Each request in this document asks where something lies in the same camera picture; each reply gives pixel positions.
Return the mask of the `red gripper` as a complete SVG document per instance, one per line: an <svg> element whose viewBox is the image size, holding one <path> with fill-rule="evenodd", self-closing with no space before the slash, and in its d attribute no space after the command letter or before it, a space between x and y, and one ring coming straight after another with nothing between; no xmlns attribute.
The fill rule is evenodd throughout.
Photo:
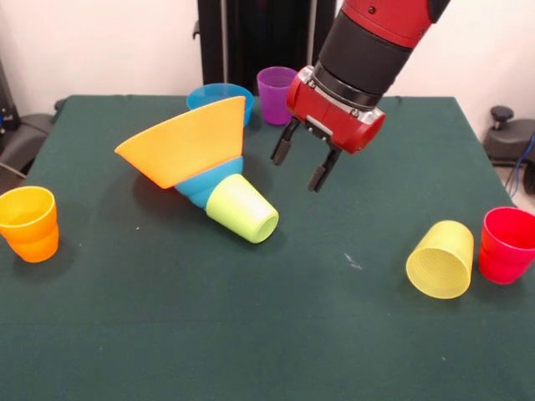
<svg viewBox="0 0 535 401"><path fill-rule="evenodd" d="M327 136L331 144L324 162L314 171L308 190L319 192L334 168L341 150L354 154L379 133L385 113L378 109L362 110L344 104L320 88L313 76L313 68L305 66L293 79L286 100L290 119L271 154L271 161L281 165L290 148L291 139L300 121L311 124Z"/></svg>

